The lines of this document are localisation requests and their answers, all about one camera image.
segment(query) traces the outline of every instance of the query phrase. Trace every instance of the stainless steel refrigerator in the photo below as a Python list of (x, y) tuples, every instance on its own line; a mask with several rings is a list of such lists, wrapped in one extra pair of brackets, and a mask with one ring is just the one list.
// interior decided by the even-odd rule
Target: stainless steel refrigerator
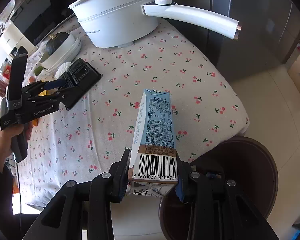
[(228, 81), (286, 63), (300, 39), (300, 12), (291, 0), (173, 0), (239, 21), (238, 41), (169, 20)]

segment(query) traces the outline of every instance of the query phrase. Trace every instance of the barcode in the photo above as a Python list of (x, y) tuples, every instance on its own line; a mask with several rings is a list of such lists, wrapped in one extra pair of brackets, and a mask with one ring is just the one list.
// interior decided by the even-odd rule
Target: barcode
[(175, 179), (177, 159), (166, 155), (140, 154), (139, 176), (150, 175)]
[(147, 195), (147, 190), (144, 190), (144, 191), (134, 191), (134, 195), (141, 195), (141, 196), (146, 196)]

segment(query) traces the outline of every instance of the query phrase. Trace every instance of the milk carton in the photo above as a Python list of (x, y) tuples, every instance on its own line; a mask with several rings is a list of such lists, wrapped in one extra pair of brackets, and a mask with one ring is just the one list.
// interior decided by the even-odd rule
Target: milk carton
[(162, 197), (178, 183), (170, 94), (145, 89), (134, 130), (128, 179), (136, 195)]

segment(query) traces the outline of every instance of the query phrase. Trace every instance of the tablecloth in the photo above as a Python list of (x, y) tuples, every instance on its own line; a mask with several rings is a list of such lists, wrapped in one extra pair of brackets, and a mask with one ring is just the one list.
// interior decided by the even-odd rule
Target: tablecloth
[[(74, 17), (55, 33), (77, 26)], [(89, 62), (102, 78), (73, 109), (60, 104), (33, 129), (28, 157), (19, 165), (21, 193), (28, 203), (45, 206), (66, 181), (92, 180), (120, 161), (132, 144), (143, 89), (171, 94), (176, 150), (183, 161), (191, 162), (247, 129), (249, 118), (230, 85), (166, 20), (121, 49), (95, 47), (81, 27), (72, 34), (82, 42), (76, 59)], [(34, 64), (40, 53), (29, 62)]]

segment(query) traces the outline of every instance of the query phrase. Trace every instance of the white bowl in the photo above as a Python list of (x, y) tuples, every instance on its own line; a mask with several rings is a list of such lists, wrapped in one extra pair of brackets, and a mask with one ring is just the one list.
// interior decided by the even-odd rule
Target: white bowl
[(47, 74), (52, 74), (57, 71), (61, 64), (71, 62), (79, 53), (81, 49), (81, 41), (78, 37), (71, 48), (49, 69), (46, 70)]
[(66, 54), (70, 50), (75, 41), (75, 37), (70, 33), (66, 40), (60, 45), (60, 47), (57, 48), (50, 57), (41, 62), (41, 65), (46, 69), (50, 69), (64, 56), (64, 54)]

